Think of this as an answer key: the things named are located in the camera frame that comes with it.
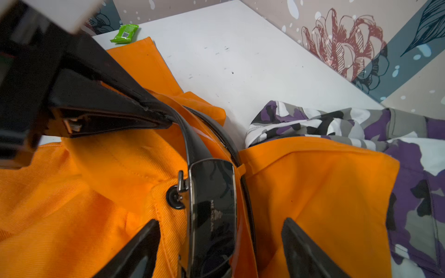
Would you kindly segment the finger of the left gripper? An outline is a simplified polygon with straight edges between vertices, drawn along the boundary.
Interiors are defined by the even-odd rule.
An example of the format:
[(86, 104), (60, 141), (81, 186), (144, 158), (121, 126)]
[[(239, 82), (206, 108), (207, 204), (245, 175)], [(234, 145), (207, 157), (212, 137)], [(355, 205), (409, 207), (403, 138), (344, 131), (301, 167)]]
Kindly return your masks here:
[(1, 16), (1, 166), (26, 167), (48, 121), (48, 97), (70, 69), (155, 111), (159, 103), (91, 36), (72, 35), (23, 1)]
[(48, 97), (43, 134), (79, 138), (129, 129), (167, 129), (173, 121), (73, 70), (58, 74)]

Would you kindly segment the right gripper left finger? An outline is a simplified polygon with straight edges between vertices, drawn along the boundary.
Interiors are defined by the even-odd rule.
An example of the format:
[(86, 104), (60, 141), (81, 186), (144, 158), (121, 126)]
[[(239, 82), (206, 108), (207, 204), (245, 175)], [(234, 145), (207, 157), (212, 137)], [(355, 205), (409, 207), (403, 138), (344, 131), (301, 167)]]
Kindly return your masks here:
[(157, 220), (150, 220), (94, 278), (151, 278), (161, 239)]

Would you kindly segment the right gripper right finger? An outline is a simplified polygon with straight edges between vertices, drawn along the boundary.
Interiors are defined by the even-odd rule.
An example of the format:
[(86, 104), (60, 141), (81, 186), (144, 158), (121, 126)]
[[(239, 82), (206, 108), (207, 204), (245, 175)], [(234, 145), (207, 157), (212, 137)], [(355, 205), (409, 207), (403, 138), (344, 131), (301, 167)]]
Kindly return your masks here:
[(291, 218), (281, 232), (291, 278), (347, 278), (348, 275)]

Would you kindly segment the orange trousers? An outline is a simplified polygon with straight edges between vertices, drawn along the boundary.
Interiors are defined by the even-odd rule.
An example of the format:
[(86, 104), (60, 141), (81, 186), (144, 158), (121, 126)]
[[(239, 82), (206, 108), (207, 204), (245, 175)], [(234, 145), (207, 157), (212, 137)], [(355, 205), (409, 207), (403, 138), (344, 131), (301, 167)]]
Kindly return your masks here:
[[(146, 91), (197, 101), (176, 82), (150, 38), (106, 51)], [(256, 278), (290, 278), (287, 218), (350, 277), (388, 278), (386, 218), (399, 164), (320, 137), (286, 137), (239, 151), (256, 235)], [(1, 276), (93, 278), (150, 221), (161, 239), (152, 278), (179, 278), (187, 221), (166, 193), (187, 167), (180, 128), (42, 136), (26, 167), (1, 166)]]

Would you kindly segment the black leather belt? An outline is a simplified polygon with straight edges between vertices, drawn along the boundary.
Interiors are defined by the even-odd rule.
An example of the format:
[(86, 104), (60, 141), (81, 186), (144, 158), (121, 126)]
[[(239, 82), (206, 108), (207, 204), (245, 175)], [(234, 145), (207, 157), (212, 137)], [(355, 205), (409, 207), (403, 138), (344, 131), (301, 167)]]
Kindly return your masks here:
[(197, 101), (157, 95), (155, 109), (181, 130), (187, 167), (166, 201), (187, 221), (177, 256), (180, 278), (257, 277), (256, 235), (245, 166), (221, 124)]

